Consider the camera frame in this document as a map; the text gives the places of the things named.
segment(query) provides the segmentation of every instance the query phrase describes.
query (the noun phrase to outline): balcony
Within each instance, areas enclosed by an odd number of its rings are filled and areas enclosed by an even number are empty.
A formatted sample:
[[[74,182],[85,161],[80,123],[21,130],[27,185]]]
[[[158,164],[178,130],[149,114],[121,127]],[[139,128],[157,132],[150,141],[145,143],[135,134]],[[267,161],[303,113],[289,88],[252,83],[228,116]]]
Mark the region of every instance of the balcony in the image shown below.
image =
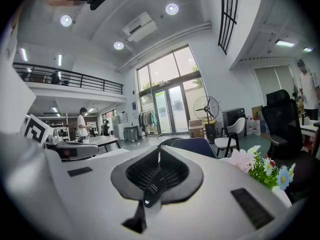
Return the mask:
[[[123,94],[123,84],[87,74],[28,63],[15,62],[13,63],[13,67],[23,81],[29,83],[48,84],[46,89],[56,89],[55,86],[64,86],[106,92],[116,95]]]

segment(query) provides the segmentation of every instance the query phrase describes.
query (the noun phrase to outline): fluorescent light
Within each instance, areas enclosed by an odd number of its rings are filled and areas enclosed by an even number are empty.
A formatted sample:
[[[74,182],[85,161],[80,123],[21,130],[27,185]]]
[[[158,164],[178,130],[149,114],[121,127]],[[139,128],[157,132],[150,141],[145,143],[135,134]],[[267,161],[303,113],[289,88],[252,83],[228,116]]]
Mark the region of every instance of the fluorescent light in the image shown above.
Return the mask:
[[[115,49],[117,49],[117,50],[122,50],[125,46],[124,46],[124,44],[122,42],[117,41],[117,42],[114,43],[113,47]]]
[[[60,23],[64,27],[69,27],[72,24],[72,18],[69,15],[64,15],[61,17]]]
[[[277,41],[275,42],[275,44],[276,44],[277,46],[286,46],[286,47],[292,47],[292,46],[295,45],[294,43],[286,42],[286,41],[282,41],[282,40],[277,40]]]
[[[169,15],[175,15],[179,11],[179,7],[175,3],[170,3],[166,6],[165,11]]]
[[[21,48],[21,53],[22,53],[22,58],[25,62],[28,61],[27,59],[27,54],[26,54],[26,50],[24,48]]]
[[[304,48],[303,50],[304,50],[305,52],[311,52],[313,49],[306,47],[306,48]]]
[[[59,54],[58,55],[58,66],[61,66],[62,65],[62,55]]]

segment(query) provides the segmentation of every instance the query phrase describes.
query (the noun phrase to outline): standing fan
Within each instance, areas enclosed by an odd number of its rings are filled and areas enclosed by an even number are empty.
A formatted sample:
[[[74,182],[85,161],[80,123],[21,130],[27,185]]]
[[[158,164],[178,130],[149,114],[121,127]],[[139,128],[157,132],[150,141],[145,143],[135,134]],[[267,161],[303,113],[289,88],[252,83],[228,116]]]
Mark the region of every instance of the standing fan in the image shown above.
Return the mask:
[[[218,102],[213,97],[202,96],[195,101],[193,111],[196,118],[207,123],[204,125],[206,138],[210,144],[213,144],[216,138],[215,122],[212,124],[210,122],[215,120],[219,114]]]
[[[202,96],[195,101],[193,111],[196,118],[210,124],[210,121],[215,120],[219,114],[219,104],[211,96]]]

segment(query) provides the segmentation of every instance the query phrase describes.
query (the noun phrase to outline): ceiling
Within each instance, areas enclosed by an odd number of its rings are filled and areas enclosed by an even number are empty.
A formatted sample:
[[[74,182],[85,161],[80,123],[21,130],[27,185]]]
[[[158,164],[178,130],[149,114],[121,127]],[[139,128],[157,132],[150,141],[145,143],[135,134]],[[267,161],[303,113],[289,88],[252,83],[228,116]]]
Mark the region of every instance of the ceiling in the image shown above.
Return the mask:
[[[80,108],[83,107],[87,108],[87,110],[89,110],[89,108],[94,108],[89,114],[95,115],[98,111],[103,110],[114,103],[115,102],[92,101],[81,98],[37,96],[28,114],[37,116],[52,114],[55,116],[56,113],[53,112],[51,107],[56,107],[58,112],[62,115],[65,115],[66,113],[79,115]]]
[[[166,6],[175,3],[179,6],[176,15],[168,15]],[[129,42],[122,50],[116,50],[114,43],[121,41],[126,43],[127,35],[122,29],[133,19],[147,12],[155,22],[158,29],[146,36],[139,42]],[[64,27],[60,23],[63,15],[70,15],[74,23],[70,27]],[[46,1],[34,0],[24,10],[20,19],[19,30],[31,22],[37,26],[42,24],[41,31],[44,34],[55,35],[61,38],[59,31],[69,31],[69,35],[90,42],[94,48],[100,49],[112,65],[119,68],[134,55],[152,46],[154,43],[173,35],[179,31],[204,23],[201,12],[200,0],[106,0],[97,10],[91,11],[88,4],[79,6],[50,6]],[[23,47],[27,51],[28,63],[57,67],[55,60],[62,52],[59,48],[50,47],[45,38],[43,42],[29,40],[23,42],[23,35],[18,35],[18,48]],[[64,40],[61,40],[61,49],[64,48]],[[82,54],[73,53],[72,49],[63,50],[63,69],[72,70],[77,56]],[[22,62],[19,49],[14,59]]]
[[[315,48],[314,30],[293,0],[262,0],[256,21],[243,47],[240,60],[302,57],[305,47]],[[277,40],[294,43],[293,47],[276,45]]]

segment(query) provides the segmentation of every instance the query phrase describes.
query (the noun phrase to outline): door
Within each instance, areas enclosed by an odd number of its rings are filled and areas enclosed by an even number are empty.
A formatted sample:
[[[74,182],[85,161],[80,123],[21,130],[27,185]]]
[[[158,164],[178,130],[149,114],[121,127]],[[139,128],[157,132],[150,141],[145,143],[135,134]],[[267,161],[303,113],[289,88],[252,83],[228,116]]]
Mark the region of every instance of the door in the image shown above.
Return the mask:
[[[159,118],[159,132],[163,135],[188,134],[190,118],[186,95],[180,85],[154,93],[155,111]]]

